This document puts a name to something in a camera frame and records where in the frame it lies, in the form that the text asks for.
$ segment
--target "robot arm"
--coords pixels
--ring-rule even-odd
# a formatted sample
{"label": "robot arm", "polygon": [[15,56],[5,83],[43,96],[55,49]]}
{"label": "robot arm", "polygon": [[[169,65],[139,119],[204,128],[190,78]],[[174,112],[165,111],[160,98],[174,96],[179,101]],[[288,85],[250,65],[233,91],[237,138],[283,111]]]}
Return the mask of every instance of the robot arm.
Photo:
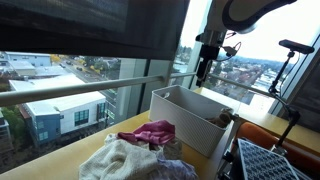
{"label": "robot arm", "polygon": [[249,33],[255,23],[268,12],[291,4],[296,0],[213,0],[204,32],[196,37],[202,42],[197,86],[201,86],[210,70],[212,60],[216,60],[227,30]]}

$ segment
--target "pink cloth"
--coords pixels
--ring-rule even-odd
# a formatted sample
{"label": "pink cloth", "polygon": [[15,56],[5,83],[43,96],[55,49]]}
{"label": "pink cloth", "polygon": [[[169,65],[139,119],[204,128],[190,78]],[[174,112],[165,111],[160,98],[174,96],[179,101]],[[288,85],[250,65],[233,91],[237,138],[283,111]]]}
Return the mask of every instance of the pink cloth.
{"label": "pink cloth", "polygon": [[175,138],[175,126],[166,120],[159,120],[140,126],[133,133],[119,132],[118,137],[130,142],[143,140],[152,144],[166,144]]}

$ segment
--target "sky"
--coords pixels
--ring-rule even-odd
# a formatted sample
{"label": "sky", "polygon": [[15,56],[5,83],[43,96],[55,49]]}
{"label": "sky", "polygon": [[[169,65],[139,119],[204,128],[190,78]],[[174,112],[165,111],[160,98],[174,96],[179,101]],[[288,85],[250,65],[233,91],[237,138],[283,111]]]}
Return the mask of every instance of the sky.
{"label": "sky", "polygon": [[[199,27],[208,1],[191,0],[181,36],[182,46],[194,46],[195,37],[201,33]],[[319,6],[319,0],[298,0],[283,6],[263,16],[252,32],[237,34],[226,39],[223,45],[234,46],[241,42],[239,56],[285,61],[289,49],[279,46],[279,41],[288,39],[311,46],[320,33]]]}

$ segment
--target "white storage bin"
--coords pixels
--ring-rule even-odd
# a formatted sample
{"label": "white storage bin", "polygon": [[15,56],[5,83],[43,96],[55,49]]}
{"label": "white storage bin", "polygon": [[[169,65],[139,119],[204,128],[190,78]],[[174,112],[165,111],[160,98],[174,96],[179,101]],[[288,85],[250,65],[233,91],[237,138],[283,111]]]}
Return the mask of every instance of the white storage bin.
{"label": "white storage bin", "polygon": [[216,117],[227,106],[181,86],[152,91],[149,119],[167,120],[175,125],[176,137],[206,157],[215,150],[226,128],[205,118]]}

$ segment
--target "wooden table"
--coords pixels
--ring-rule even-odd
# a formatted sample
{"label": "wooden table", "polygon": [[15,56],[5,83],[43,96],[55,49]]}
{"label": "wooden table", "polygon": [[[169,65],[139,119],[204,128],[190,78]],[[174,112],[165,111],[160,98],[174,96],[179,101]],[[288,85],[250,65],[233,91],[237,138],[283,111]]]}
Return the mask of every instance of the wooden table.
{"label": "wooden table", "polygon": [[[217,95],[215,92],[205,88],[199,88],[195,92],[218,102],[224,102],[225,104],[233,101],[228,97]],[[0,179],[78,179],[79,165],[103,146],[104,139],[107,134],[132,132],[140,125],[150,122],[148,119],[148,113],[149,111],[144,112],[48,155],[1,174]],[[283,119],[267,113],[257,113],[256,111],[252,111],[250,107],[244,105],[240,106],[238,113],[243,119],[262,126],[275,135],[281,135],[288,124],[287,121]],[[183,160],[195,167],[200,179],[213,179],[213,177],[215,177],[231,130],[232,128],[229,128],[225,132],[211,158],[206,158],[193,148],[183,144]],[[320,144],[318,143],[318,140],[320,139],[319,133],[297,125],[289,133],[288,139],[312,153],[320,154]]]}

